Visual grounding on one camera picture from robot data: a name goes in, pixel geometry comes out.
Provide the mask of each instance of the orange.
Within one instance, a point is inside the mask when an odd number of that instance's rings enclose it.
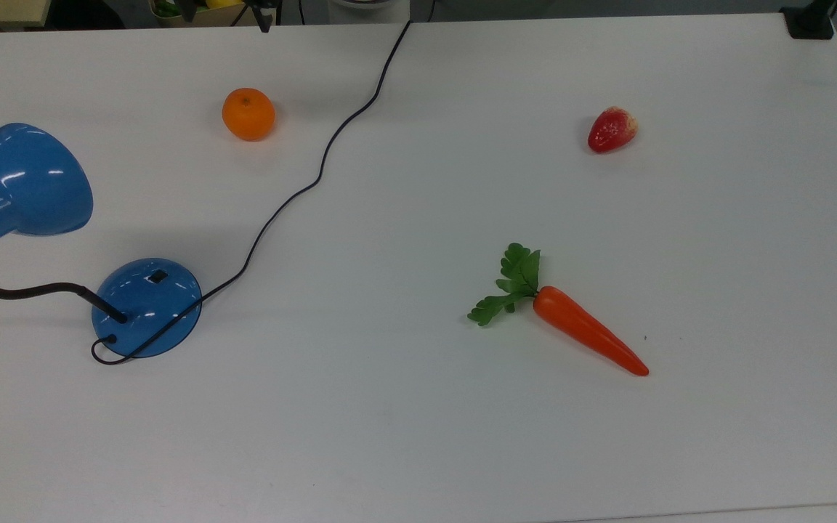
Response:
[[[276,110],[267,95],[251,87],[230,92],[222,104],[222,121],[235,136],[251,142],[273,129]]]

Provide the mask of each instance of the black clamp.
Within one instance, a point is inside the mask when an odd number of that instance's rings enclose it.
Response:
[[[828,10],[837,0],[814,0],[806,7],[781,7],[787,20],[790,36],[797,40],[831,40],[835,30],[831,27]]]

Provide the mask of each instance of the orange carrot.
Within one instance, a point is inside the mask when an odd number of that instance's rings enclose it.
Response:
[[[499,312],[514,312],[516,302],[524,298],[535,298],[535,313],[549,325],[604,355],[628,372],[636,376],[647,376],[648,367],[612,331],[592,317],[590,312],[586,312],[558,288],[550,285],[538,288],[540,261],[540,251],[532,252],[517,243],[509,244],[501,261],[501,272],[507,279],[496,280],[497,287],[507,294],[483,298],[467,317],[484,327]]]
[[[545,285],[538,291],[532,305],[535,314],[558,331],[604,355],[635,376],[648,375],[648,367],[627,345],[560,289]]]

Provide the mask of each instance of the blue desk lamp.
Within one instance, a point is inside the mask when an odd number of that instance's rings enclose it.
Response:
[[[0,238],[9,232],[60,235],[76,231],[89,221],[92,205],[89,181],[62,143],[25,123],[0,128]],[[97,294],[82,285],[54,283],[16,291],[0,288],[0,299],[63,291],[93,305],[96,334],[125,360],[162,354],[183,341],[195,327],[201,306],[172,327],[167,324],[202,295],[198,282],[182,265],[148,258],[112,272]],[[150,340],[161,331],[156,340]]]

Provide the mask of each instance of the lamp switch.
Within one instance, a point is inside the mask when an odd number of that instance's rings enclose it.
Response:
[[[153,272],[152,275],[150,275],[150,277],[147,277],[147,279],[151,283],[159,283],[159,282],[162,282],[163,279],[166,278],[166,277],[167,277],[166,272],[160,271],[160,269],[157,269],[156,271]]]

